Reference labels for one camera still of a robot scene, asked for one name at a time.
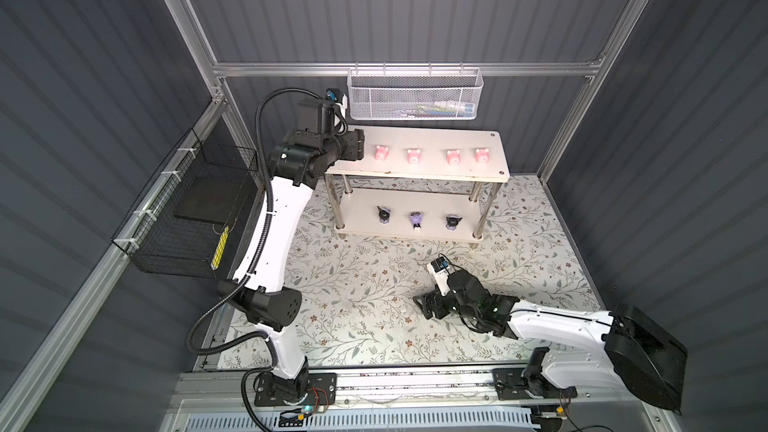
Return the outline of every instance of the corrugated gray wall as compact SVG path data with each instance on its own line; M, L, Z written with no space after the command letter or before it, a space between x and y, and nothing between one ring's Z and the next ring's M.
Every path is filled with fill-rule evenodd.
M246 124L253 127L256 106L270 91L299 86L323 94L327 87L346 90L344 78L232 77L228 83ZM350 124L371 126L427 127L446 129L497 130L504 144L510 172L536 172L554 134L581 88L581 77L488 77L481 108L495 114L478 114L475 120L419 120L410 122L350 120ZM262 115L264 136L271 147L296 127L297 94L275 98Z
M191 0L220 62L571 62L598 57L627 0ZM581 78L485 78L472 121L371 122L379 126L498 130L512 172L535 172L568 113ZM284 85L339 79L230 79L253 108ZM271 143L293 127L265 114Z
M0 396L209 100L162 0L0 0ZM126 272L30 430L154 426L210 300Z
M689 349L688 430L763 430L768 0L652 0L549 185L609 307Z

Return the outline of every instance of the floral patterned mat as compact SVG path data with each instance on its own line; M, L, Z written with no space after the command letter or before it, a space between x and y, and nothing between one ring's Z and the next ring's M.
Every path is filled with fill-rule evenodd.
M471 182L353 178L353 187L468 195ZM483 190L485 205L488 186ZM485 240L469 244L393 240L361 235L341 239L323 182L304 209L286 264L286 286L302 291L294 324L310 365L358 365L527 360L541 341L476 334L456 316L426 320L412 301L434 282L426 264L437 254L476 274L491 293L562 308L598 310L571 245L535 176L504 184L488 216ZM226 340L252 328L235 311ZM266 364L266 347L247 341L222 353L219 368Z

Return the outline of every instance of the black mounting plate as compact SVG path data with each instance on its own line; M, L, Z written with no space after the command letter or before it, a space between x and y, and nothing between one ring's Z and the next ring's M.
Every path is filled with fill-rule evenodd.
M254 406L256 407L282 407L282 406L296 406L301 405L314 405L315 393L312 388L318 389L317 391L317 404L331 405L336 402L336 374L313 374L310 372L310 385L307 387L307 394L304 399L298 404L286 404L282 400L275 397L272 387L272 374L262 374L255 384L256 398L254 399Z
M534 398L528 393L528 381L523 378L525 367L493 369L493 386L499 400L523 400ZM545 399L575 398L576 388L552 389Z

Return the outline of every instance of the black wire mesh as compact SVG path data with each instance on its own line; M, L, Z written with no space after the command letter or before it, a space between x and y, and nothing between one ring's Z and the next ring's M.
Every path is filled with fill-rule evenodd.
M256 170L253 149L198 142L175 171L161 172L168 180L156 199L146 212L131 213L140 216L134 234L113 238L114 244L143 272L225 278L258 194ZM201 179L236 184L236 196L222 204L229 210L224 224L174 214Z

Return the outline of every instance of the pink pig figurine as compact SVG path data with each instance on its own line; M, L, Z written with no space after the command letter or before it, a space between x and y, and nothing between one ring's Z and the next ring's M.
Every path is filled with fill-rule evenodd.
M389 154L389 147L376 146L376 160L385 160L387 154Z
M421 149L408 149L408 163L418 164L418 161L421 159L421 154Z
M475 149L475 160L478 164L488 163L488 149Z
M461 153L461 150L448 150L447 158L448 158L448 164L452 166L457 166L458 163L461 161L461 158L458 156Z

